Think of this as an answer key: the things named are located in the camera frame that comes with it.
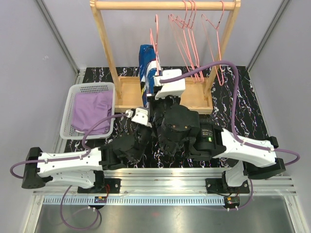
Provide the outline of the blue patterned trousers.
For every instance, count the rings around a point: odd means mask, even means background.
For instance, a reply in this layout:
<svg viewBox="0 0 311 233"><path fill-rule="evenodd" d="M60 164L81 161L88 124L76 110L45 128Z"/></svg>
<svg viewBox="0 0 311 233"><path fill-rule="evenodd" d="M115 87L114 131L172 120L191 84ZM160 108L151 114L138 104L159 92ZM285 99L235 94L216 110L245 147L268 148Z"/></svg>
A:
<svg viewBox="0 0 311 233"><path fill-rule="evenodd" d="M154 93L154 77L162 75L159 61L156 61L156 54L152 45L141 45L138 55L139 80L143 106L149 108L147 94Z"/></svg>

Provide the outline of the purple trousers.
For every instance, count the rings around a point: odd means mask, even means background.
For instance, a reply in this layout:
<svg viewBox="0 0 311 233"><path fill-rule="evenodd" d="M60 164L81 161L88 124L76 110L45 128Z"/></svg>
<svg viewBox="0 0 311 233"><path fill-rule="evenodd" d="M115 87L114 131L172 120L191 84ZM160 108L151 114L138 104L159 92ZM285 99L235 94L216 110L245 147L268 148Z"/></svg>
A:
<svg viewBox="0 0 311 233"><path fill-rule="evenodd" d="M73 104L73 128L87 132L95 123L112 115L113 91L77 93Z"/></svg>

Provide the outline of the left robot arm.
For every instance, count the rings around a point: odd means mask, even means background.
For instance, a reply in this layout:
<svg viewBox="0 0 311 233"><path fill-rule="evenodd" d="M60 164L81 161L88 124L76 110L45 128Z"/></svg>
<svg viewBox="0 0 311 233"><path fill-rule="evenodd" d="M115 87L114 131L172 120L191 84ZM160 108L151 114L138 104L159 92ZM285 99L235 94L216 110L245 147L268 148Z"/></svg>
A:
<svg viewBox="0 0 311 233"><path fill-rule="evenodd" d="M21 187L43 188L47 183L72 185L100 193L105 188L104 171L138 163L152 137L152 125L138 124L132 134L124 133L112 142L91 150L45 153L31 148L26 157Z"/></svg>

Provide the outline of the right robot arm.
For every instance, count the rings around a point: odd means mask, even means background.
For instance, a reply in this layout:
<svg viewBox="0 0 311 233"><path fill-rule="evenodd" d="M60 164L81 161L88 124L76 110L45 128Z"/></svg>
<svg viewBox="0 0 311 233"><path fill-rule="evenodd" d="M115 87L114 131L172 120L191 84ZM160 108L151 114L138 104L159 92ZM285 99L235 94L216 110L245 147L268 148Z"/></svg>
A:
<svg viewBox="0 0 311 233"><path fill-rule="evenodd" d="M277 139L239 142L230 131L204 122L196 111L180 104L180 98L168 95L157 99L147 96L150 121L158 138L161 151L172 157L183 148L184 156L193 161L209 161L214 158L230 158L237 163L222 173L221 180L210 184L209 190L217 194L238 193L246 180L264 180L286 170L283 159L273 151Z"/></svg>

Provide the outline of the wooden clothes rack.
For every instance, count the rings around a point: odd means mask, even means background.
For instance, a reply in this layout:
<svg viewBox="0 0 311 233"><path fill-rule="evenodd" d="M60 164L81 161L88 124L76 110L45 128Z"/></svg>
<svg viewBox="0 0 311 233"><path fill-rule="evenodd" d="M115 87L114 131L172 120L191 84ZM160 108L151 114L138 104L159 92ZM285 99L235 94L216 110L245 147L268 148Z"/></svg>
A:
<svg viewBox="0 0 311 233"><path fill-rule="evenodd" d="M196 3L193 0L188 1L90 1L90 7L94 16L94 20L99 32L99 36L105 51L106 59L109 65L110 73L115 85L116 102L115 108L117 112L125 112L130 108L137 108L143 105L140 92L138 90L138 77L118 76L112 48L109 43L108 35L105 29L104 20L101 12L103 10L134 10L134 11L151 11L151 10L177 10L190 11L190 19L194 20L198 11L228 11L229 15L226 21L223 36L218 38L218 43L223 46L219 48L219 55L216 61L220 61L227 47L231 32L237 19L241 2L234 0L232 2L223 1L207 1ZM181 103L190 110L197 111L199 114L211 114L213 110L211 100L211 87L217 77L219 65L212 67L211 73L207 78L201 81L191 83L191 75L186 76L185 92L181 95Z"/></svg>

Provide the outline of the white plastic basket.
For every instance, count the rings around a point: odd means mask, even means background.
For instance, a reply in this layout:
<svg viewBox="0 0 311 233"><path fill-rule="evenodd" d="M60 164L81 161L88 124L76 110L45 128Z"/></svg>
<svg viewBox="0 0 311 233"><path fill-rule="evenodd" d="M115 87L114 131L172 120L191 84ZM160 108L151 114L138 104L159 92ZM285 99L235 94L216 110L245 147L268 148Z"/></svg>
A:
<svg viewBox="0 0 311 233"><path fill-rule="evenodd" d="M112 115L115 113L115 85L110 82L83 83L73 85L69 89L64 114L61 123L60 136L66 140L82 140L84 133L76 131L72 124L74 97L77 93L98 93L112 90Z"/></svg>

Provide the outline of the aluminium rail frame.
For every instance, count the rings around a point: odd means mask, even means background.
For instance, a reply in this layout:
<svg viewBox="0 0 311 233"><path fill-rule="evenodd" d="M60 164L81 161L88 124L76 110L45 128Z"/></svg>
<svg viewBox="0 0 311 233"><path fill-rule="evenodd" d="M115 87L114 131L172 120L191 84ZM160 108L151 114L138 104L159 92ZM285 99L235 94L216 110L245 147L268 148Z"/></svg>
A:
<svg viewBox="0 0 311 233"><path fill-rule="evenodd" d="M120 196L206 196L207 178L220 178L225 168L123 168L104 171L105 178L120 179ZM295 196L290 176L254 180L256 196Z"/></svg>

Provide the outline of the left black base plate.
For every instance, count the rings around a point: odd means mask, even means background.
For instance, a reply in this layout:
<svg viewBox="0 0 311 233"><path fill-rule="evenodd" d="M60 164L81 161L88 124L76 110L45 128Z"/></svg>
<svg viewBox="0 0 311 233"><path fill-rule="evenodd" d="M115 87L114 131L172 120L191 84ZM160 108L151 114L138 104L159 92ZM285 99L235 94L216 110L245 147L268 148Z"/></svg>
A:
<svg viewBox="0 0 311 233"><path fill-rule="evenodd" d="M121 188L121 179L117 178L105 178L105 186L102 188L92 187L89 189L83 189L78 187L77 193L79 194L119 194Z"/></svg>

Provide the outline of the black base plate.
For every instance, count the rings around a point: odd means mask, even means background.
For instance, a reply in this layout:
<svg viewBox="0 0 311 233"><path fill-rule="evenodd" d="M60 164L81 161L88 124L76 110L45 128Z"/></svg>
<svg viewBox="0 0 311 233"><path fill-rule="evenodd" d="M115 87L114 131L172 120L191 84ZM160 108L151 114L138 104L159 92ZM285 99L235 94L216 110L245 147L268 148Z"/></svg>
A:
<svg viewBox="0 0 311 233"><path fill-rule="evenodd" d="M79 194L119 194L121 188L121 179L117 178L105 178L105 186L102 188L92 187L89 189L83 189L78 187L77 193Z"/></svg>
<svg viewBox="0 0 311 233"><path fill-rule="evenodd" d="M229 187L221 178L206 178L206 190L212 194L249 194L250 186L248 181L244 181L241 186Z"/></svg>

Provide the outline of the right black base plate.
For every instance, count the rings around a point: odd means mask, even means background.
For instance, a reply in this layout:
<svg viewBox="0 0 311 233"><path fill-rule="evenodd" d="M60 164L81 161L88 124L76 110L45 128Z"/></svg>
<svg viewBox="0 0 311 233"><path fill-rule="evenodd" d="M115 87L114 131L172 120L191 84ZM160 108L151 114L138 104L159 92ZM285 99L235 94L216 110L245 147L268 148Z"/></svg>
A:
<svg viewBox="0 0 311 233"><path fill-rule="evenodd" d="M241 186L229 187L221 178L206 178L206 190L212 194L249 194L250 186L248 181L244 181Z"/></svg>

